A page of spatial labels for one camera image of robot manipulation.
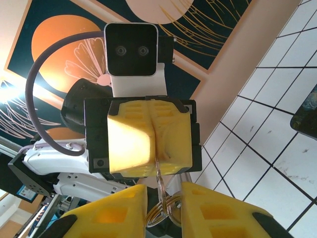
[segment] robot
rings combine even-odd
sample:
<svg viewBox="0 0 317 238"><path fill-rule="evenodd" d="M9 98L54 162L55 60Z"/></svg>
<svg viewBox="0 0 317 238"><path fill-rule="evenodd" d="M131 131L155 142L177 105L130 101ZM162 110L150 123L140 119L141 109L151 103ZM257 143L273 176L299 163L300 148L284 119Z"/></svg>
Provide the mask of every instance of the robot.
<svg viewBox="0 0 317 238"><path fill-rule="evenodd" d="M37 118L35 77L56 50L74 41L104 37L111 95L85 79L68 92L61 117L84 139L54 141ZM166 193L163 175L201 171L199 124L194 100L168 96L164 64L172 63L174 37L147 23L109 23L103 32L62 39L33 64L26 104L38 135L8 164L28 189L83 198L92 203L66 213L41 238L142 238L165 223L165 233L184 238L291 238L265 210L183 182ZM149 193L139 178L155 176ZM157 204L149 206L149 197ZM176 234L166 232L177 230Z"/></svg>

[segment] yellow block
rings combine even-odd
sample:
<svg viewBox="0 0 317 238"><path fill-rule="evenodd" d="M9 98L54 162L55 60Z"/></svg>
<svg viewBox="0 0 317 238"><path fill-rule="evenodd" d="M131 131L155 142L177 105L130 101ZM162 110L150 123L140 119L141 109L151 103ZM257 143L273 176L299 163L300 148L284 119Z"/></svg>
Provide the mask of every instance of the yellow block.
<svg viewBox="0 0 317 238"><path fill-rule="evenodd" d="M270 238L252 213L266 210L191 182L182 183L183 238Z"/></svg>
<svg viewBox="0 0 317 238"><path fill-rule="evenodd" d="M162 175L192 166L190 113L179 112L172 102L122 103L107 123L110 173L155 176L156 157Z"/></svg>
<svg viewBox="0 0 317 238"><path fill-rule="evenodd" d="M64 238L144 238L147 187L135 185L63 215L77 221Z"/></svg>

